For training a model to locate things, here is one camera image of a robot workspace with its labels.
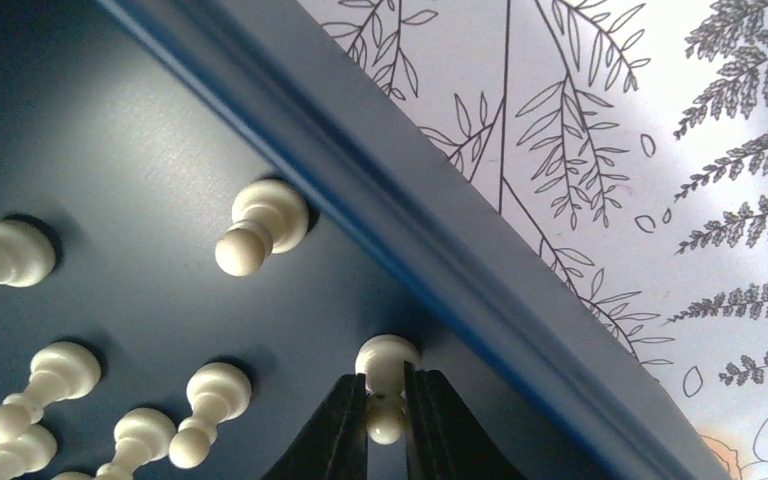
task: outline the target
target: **pawn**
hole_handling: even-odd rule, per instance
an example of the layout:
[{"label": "pawn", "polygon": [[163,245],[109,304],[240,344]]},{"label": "pawn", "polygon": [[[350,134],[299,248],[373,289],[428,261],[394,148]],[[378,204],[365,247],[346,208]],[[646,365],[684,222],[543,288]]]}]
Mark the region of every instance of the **pawn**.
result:
[{"label": "pawn", "polygon": [[133,480],[137,468],[169,453],[174,435],[175,424],[166,415],[152,408],[131,410],[116,422],[116,454],[99,467],[96,480]]},{"label": "pawn", "polygon": [[0,405],[0,443],[22,435],[42,419],[43,409],[53,402],[81,398],[101,378],[101,365],[86,348],[71,342],[56,342],[31,359],[31,377],[21,393]]},{"label": "pawn", "polygon": [[181,422],[172,439],[172,464],[184,469],[200,465],[216,441],[216,426],[242,415],[251,396],[251,383],[238,368],[219,362],[201,367],[187,383],[193,415]]},{"label": "pawn", "polygon": [[419,365],[419,352],[404,338],[379,335],[360,347],[355,372],[366,375],[366,432],[380,445],[395,443],[407,428],[405,401],[405,362]]},{"label": "pawn", "polygon": [[51,432],[31,425],[19,438],[0,443],[0,480],[38,472],[51,462],[55,453],[57,442]]},{"label": "pawn", "polygon": [[0,221],[0,285],[30,287],[54,268],[56,255],[48,238],[29,223]]},{"label": "pawn", "polygon": [[269,255],[298,245],[307,233],[304,198],[279,180],[260,180],[237,195],[231,228],[216,244],[216,263],[228,275],[256,272]]},{"label": "pawn", "polygon": [[51,480],[92,480],[92,477],[81,472],[63,472]]}]

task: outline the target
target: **orange flower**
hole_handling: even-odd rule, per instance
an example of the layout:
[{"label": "orange flower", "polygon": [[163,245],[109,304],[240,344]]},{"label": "orange flower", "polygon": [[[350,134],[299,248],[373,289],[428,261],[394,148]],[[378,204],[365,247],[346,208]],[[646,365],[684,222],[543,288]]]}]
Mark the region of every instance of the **orange flower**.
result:
[{"label": "orange flower", "polygon": [[720,465],[728,472],[729,478],[731,480],[743,480],[740,474],[740,466],[737,464],[737,450],[729,448],[728,445],[717,439],[706,437],[705,435],[701,435],[701,437],[705,445],[711,449],[714,457],[719,460]]}]

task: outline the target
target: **white paper with plant illustrations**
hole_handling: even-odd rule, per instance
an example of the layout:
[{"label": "white paper with plant illustrations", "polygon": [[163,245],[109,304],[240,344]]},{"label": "white paper with plant illustrations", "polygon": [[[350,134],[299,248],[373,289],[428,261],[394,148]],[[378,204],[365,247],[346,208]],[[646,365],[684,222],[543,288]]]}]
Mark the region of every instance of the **white paper with plant illustrations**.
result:
[{"label": "white paper with plant illustrations", "polygon": [[301,0],[672,395],[768,478],[768,0]]}]

